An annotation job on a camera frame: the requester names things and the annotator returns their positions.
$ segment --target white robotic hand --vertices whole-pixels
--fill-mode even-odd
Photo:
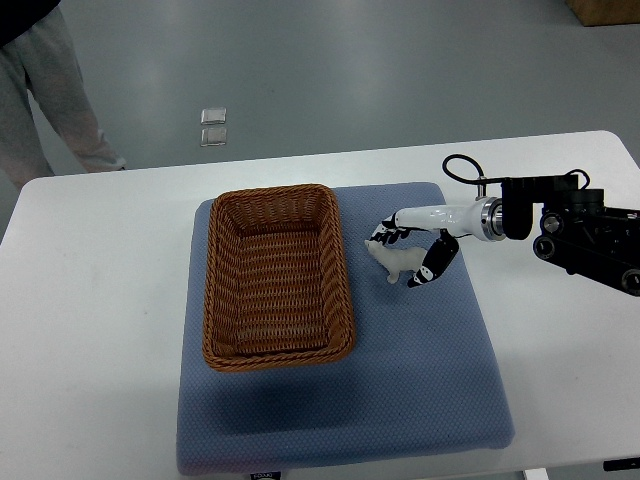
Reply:
[[[458,252],[456,238],[473,235],[485,242],[504,239],[502,200],[481,197],[470,206],[436,205],[398,210],[376,227],[370,240],[393,244],[399,238],[407,238],[412,230],[440,231],[440,238],[427,251],[422,265],[409,280],[409,287],[423,285],[442,275]]]

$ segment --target basket rim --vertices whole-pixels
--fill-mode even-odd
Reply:
[[[321,225],[321,229],[331,235],[331,246],[337,250],[337,256],[341,261],[335,262],[332,274],[338,273],[344,280],[339,282],[332,292],[339,297],[338,308],[341,310],[337,315],[334,328],[341,329],[339,343],[334,346],[323,346],[321,348],[306,351],[278,351],[264,354],[220,356],[214,351],[214,340],[210,334],[215,328],[215,315],[210,305],[207,303],[207,293],[215,292],[216,285],[213,284],[211,272],[215,271],[217,255],[212,254],[212,246],[217,244],[217,220],[223,214],[225,205],[229,201],[235,201],[238,197],[242,199],[256,198],[278,198],[283,195],[298,194],[306,190],[321,193],[323,198],[327,198],[330,208],[327,209],[328,221]],[[342,238],[342,228],[340,223],[340,213],[337,198],[333,190],[322,184],[299,184],[283,187],[266,187],[245,190],[235,190],[225,192],[214,199],[209,216],[209,245],[207,253],[207,275],[205,283],[205,305],[203,318],[203,342],[202,351],[207,364],[218,371],[246,371],[258,370],[262,368],[272,368],[276,366],[299,366],[316,363],[326,363],[335,361],[346,356],[355,344],[355,317],[351,301],[351,293],[346,269],[346,257]]]

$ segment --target small transparent box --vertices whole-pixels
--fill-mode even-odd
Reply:
[[[202,125],[213,125],[224,123],[227,120],[227,109],[225,107],[211,107],[202,110],[200,123]]]
[[[227,143],[227,129],[225,127],[205,128],[202,130],[200,146],[210,147]]]

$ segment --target white table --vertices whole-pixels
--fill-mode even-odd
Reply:
[[[0,477],[176,479],[175,428],[196,208],[228,190],[433,181],[466,153],[487,176],[583,168],[605,203],[640,208],[640,170],[607,132],[36,180],[0,245]],[[452,168],[474,176],[462,162]],[[492,186],[490,194],[499,195]],[[640,454],[640,299],[542,262],[522,242],[461,240],[516,437],[502,451],[289,472],[407,479]],[[215,478],[240,478],[216,475]]]

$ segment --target person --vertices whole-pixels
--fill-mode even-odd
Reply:
[[[0,168],[18,190],[34,178],[54,175],[27,90],[87,172],[126,165],[98,126],[59,3],[0,3]]]

